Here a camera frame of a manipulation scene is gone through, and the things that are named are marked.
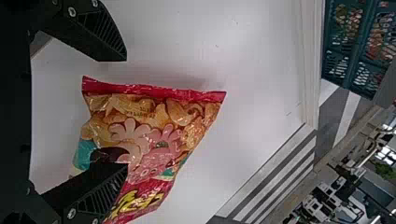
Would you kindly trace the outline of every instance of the window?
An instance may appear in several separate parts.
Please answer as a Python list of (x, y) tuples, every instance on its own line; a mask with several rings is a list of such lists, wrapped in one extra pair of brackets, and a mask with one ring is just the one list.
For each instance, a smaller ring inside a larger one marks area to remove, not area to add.
[(375, 157), (388, 165), (396, 163), (396, 153), (390, 147), (382, 147), (381, 151), (375, 154)]

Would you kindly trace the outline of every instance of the white wall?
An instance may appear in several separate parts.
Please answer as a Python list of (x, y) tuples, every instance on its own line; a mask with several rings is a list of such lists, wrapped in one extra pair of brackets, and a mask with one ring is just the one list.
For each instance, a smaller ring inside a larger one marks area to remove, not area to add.
[(33, 59), (31, 179), (65, 181), (89, 117), (82, 75), (226, 90), (217, 123), (155, 213), (134, 223), (206, 223), (302, 124), (294, 1), (108, 0), (127, 63), (96, 63), (57, 40)]

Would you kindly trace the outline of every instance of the chips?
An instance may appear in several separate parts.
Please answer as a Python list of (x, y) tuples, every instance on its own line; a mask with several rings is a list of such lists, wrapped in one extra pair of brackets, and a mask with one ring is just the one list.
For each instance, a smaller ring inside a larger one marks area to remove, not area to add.
[(95, 161), (128, 163), (128, 176), (104, 221), (127, 223), (156, 210), (215, 121), (225, 91), (115, 85), (89, 77), (82, 93), (91, 119), (81, 128), (73, 174)]

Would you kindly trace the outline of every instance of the white surface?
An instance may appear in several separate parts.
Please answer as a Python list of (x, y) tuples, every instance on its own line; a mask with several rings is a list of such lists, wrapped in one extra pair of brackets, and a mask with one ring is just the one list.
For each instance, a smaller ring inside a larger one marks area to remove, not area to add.
[(128, 63), (96, 63), (57, 40), (33, 59), (31, 179), (65, 181), (88, 109), (81, 76), (119, 83), (222, 89), (217, 122), (160, 209), (138, 223), (206, 223), (302, 125), (293, 3), (106, 1)]
[(309, 125), (304, 125), (276, 154), (264, 164), (260, 170), (252, 176), (249, 181), (240, 189), (235, 195), (216, 213), (217, 216), (227, 217), (231, 212), (246, 199), (246, 197), (257, 188), (260, 183), (270, 175), (274, 169), (283, 161), (288, 155), (299, 146), (305, 138), (311, 134), (313, 128)]
[(298, 50), (303, 57), (298, 57), (299, 72), (304, 77), (304, 118), (314, 129), (318, 128), (320, 95), (320, 65), (322, 23), (324, 22), (324, 0), (292, 1), (297, 25), (296, 38)]

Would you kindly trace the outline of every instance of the red snack bag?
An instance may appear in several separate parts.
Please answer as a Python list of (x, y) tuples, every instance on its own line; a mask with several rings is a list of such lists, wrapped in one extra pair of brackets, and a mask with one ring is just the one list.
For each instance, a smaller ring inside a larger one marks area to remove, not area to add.
[(104, 221), (127, 223), (155, 211), (175, 177), (215, 121), (225, 91), (116, 85), (84, 77), (91, 118), (73, 159), (77, 175), (98, 160), (129, 163), (129, 174)]

